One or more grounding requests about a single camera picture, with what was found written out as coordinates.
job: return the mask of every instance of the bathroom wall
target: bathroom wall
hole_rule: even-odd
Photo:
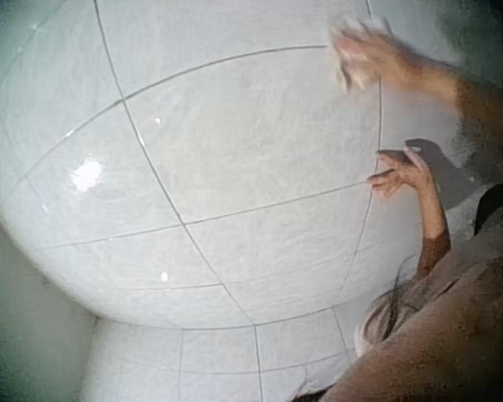
[[[95,320],[0,229],[0,401],[76,402]]]

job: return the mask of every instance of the woman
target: woman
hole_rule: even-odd
[[[503,145],[503,98],[377,33],[338,44],[388,84],[435,95]],[[503,185],[480,201],[476,236],[451,250],[427,164],[410,148],[379,152],[390,168],[368,179],[386,197],[417,193],[423,247],[417,273],[376,299],[355,334],[360,358],[330,389],[294,401],[503,400]]]

